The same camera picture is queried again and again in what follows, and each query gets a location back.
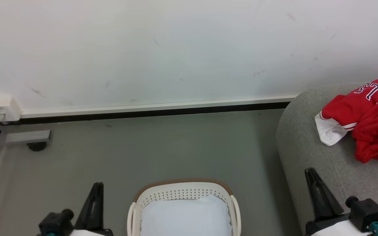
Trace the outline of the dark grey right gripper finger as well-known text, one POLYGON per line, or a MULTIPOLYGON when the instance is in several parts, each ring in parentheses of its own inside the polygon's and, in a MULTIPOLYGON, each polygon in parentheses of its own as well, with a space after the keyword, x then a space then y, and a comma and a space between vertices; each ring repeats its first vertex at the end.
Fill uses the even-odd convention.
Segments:
POLYGON ((315 221, 336 218, 344 209, 314 168, 304 170, 315 221))

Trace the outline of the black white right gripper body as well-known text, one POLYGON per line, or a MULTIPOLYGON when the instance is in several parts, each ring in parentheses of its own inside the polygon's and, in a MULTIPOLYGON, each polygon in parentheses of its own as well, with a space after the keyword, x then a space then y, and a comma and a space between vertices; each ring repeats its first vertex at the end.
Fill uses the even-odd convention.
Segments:
POLYGON ((306 236, 368 236, 373 217, 350 213, 322 215, 315 214, 314 219, 306 223, 306 236))

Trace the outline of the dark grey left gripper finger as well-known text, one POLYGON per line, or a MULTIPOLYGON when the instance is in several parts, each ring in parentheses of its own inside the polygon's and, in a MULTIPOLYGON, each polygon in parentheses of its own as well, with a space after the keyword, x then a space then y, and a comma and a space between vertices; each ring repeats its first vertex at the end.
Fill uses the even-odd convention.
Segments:
POLYGON ((104 184, 96 182, 75 222, 76 230, 104 230, 104 184))

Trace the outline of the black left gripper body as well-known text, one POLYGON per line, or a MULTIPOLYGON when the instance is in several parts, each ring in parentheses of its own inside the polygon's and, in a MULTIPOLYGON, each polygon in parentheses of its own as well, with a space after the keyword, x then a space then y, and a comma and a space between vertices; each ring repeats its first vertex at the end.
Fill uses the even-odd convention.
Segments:
POLYGON ((71 232, 69 236, 114 236, 114 233, 110 229, 93 229, 93 230, 85 230, 85 229, 75 229, 71 232))

